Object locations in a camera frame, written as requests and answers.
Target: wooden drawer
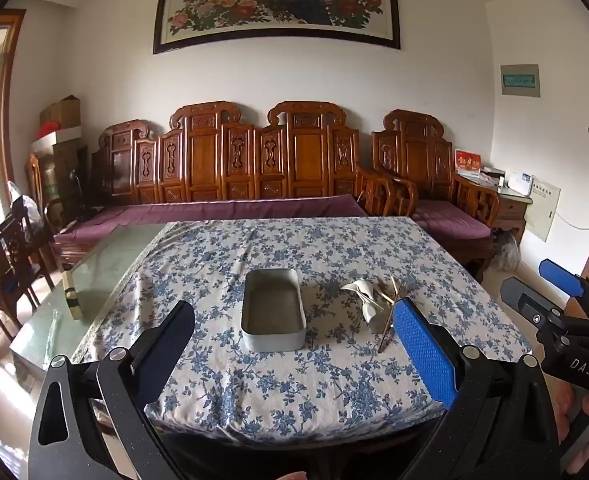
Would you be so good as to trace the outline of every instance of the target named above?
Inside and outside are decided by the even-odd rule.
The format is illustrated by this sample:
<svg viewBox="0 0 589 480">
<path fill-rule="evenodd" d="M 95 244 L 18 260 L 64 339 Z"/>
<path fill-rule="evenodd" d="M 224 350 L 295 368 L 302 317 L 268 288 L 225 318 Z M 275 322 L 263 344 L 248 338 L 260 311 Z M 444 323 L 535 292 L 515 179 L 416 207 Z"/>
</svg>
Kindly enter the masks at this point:
<svg viewBox="0 0 589 480">
<path fill-rule="evenodd" d="M 499 197 L 499 214 L 497 220 L 522 220 L 526 214 L 525 202 Z"/>
</svg>

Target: blue gripper pad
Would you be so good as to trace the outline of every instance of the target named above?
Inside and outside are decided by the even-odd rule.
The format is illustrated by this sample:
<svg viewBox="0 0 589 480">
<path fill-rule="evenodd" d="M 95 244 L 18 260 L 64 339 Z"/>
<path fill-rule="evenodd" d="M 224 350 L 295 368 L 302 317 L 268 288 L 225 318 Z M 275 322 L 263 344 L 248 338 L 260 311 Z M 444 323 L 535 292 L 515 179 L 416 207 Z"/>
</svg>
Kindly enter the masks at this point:
<svg viewBox="0 0 589 480">
<path fill-rule="evenodd" d="M 584 290 L 577 276 L 550 260 L 544 260 L 539 264 L 539 276 L 560 288 L 571 298 L 583 296 Z"/>
<path fill-rule="evenodd" d="M 412 364 L 417 368 L 430 396 L 443 402 L 446 408 L 450 409 L 457 396 L 455 370 L 418 316 L 421 316 L 421 313 L 416 312 L 408 301 L 401 300 L 395 303 L 395 332 L 408 352 Z"/>
</svg>

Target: floral tablecloth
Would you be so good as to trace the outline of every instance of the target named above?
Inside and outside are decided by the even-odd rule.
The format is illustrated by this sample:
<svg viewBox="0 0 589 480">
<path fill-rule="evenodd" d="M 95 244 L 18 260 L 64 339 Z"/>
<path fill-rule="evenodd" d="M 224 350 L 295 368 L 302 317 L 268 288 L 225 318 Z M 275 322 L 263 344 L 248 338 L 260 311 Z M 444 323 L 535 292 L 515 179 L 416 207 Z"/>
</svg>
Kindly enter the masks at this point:
<svg viewBox="0 0 589 480">
<path fill-rule="evenodd" d="M 268 267 L 299 276 L 308 324 L 300 351 L 244 346 L 244 278 Z M 340 290 L 392 274 L 460 344 L 508 360 L 529 351 L 481 286 L 409 218 L 316 218 L 167 225 L 117 286 L 73 362 L 129 347 L 186 300 L 196 328 L 161 397 L 146 407 L 156 428 L 289 445 L 392 433 L 443 406 L 396 336 L 377 354 L 380 336 L 367 328 L 361 302 Z"/>
</svg>

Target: purple seat cushion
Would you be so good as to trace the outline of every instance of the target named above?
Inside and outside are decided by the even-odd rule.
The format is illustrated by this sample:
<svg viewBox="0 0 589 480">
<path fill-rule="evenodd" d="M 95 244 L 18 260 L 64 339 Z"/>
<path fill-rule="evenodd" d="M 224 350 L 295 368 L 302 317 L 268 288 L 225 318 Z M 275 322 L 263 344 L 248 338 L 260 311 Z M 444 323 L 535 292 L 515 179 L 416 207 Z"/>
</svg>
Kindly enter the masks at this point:
<svg viewBox="0 0 589 480">
<path fill-rule="evenodd" d="M 277 200 L 227 200 L 111 206 L 93 219 L 76 224 L 54 236 L 57 242 L 95 245 L 119 225 L 165 224 L 191 220 L 238 220 L 255 218 L 325 218 L 367 216 L 351 195 L 327 198 Z"/>
<path fill-rule="evenodd" d="M 491 235 L 489 227 L 445 200 L 419 200 L 412 219 L 435 240 L 478 240 Z"/>
</svg>

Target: white access panel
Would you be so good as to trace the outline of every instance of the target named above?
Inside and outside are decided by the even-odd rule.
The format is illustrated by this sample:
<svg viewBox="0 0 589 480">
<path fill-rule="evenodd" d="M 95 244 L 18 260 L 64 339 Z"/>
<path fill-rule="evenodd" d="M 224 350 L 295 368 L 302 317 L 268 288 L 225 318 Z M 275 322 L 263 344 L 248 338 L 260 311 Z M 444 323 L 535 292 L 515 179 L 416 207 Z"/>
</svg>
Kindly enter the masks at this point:
<svg viewBox="0 0 589 480">
<path fill-rule="evenodd" d="M 537 177 L 533 177 L 530 198 L 533 203 L 526 208 L 526 229 L 542 241 L 546 241 L 553 224 L 561 189 Z"/>
</svg>

